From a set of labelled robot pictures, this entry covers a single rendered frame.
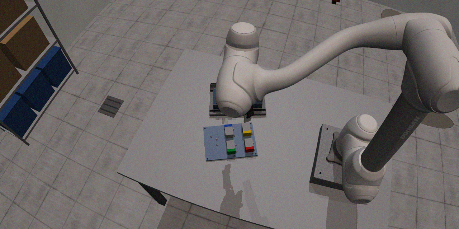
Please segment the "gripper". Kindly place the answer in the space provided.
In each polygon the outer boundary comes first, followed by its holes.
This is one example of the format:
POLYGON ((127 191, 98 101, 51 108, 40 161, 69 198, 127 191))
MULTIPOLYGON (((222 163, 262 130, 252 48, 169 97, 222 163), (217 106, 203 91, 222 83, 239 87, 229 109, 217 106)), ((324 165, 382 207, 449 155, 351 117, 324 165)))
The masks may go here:
POLYGON ((254 108, 251 105, 251 109, 244 115, 244 123, 251 121, 251 116, 254 116, 254 108))

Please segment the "grey metal blank with green end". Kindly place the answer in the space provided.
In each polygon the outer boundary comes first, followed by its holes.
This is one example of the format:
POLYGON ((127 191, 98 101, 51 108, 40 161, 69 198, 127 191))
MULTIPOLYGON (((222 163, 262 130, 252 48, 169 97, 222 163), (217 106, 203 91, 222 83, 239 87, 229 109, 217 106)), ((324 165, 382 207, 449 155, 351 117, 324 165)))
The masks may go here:
POLYGON ((227 154, 236 154, 236 146, 234 140, 226 141, 227 154))

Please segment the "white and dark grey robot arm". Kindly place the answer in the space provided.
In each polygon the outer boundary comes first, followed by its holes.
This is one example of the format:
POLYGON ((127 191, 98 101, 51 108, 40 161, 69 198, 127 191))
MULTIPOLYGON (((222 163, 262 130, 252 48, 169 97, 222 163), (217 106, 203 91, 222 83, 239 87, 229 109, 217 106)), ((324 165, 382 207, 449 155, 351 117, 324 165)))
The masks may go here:
POLYGON ((366 204, 377 196, 387 162, 427 114, 459 108, 459 51, 451 39, 452 25, 446 17, 405 13, 345 28, 293 63, 266 70, 257 64, 257 29, 246 22, 235 23, 226 37, 216 104, 224 115, 242 117, 266 94, 300 82, 350 49, 403 50, 407 61, 402 92, 380 128, 368 114, 351 118, 340 133, 333 133, 326 157, 342 166, 347 199, 366 204))

